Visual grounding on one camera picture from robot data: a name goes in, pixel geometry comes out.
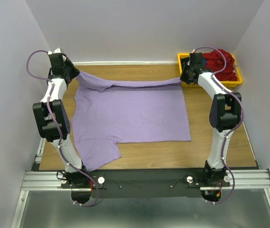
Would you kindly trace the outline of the purple t shirt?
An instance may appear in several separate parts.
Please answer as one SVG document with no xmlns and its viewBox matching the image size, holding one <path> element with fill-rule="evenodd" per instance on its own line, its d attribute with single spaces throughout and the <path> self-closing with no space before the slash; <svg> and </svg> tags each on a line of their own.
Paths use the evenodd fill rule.
<svg viewBox="0 0 270 228">
<path fill-rule="evenodd" d="M 80 72 L 77 81 L 72 132 L 88 171 L 119 159 L 119 143 L 191 140 L 180 79 L 112 81 Z"/>
</svg>

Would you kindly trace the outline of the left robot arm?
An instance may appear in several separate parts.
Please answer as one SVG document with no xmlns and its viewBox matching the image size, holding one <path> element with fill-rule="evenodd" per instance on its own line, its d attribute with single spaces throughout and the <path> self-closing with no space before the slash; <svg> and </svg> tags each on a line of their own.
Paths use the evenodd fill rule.
<svg viewBox="0 0 270 228">
<path fill-rule="evenodd" d="M 71 142 L 71 125 L 63 105 L 64 93 L 80 71 L 60 49 L 44 53 L 49 57 L 51 67 L 44 78 L 47 91 L 42 100 L 32 106 L 38 132 L 41 138 L 51 143 L 63 161 L 64 171 L 61 172 L 60 181 L 70 187 L 92 186 L 87 170 Z"/>
</svg>

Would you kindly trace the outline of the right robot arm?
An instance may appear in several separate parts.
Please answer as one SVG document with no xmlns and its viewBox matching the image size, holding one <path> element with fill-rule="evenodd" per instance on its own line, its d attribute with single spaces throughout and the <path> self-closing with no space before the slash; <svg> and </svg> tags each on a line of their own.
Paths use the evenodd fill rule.
<svg viewBox="0 0 270 228">
<path fill-rule="evenodd" d="M 205 162 L 200 181 L 212 186 L 226 176 L 226 154 L 234 131 L 241 125 L 241 94 L 226 88 L 204 65 L 203 53 L 178 55 L 180 80 L 188 85 L 199 85 L 212 98 L 209 122 L 213 128 L 210 155 Z"/>
</svg>

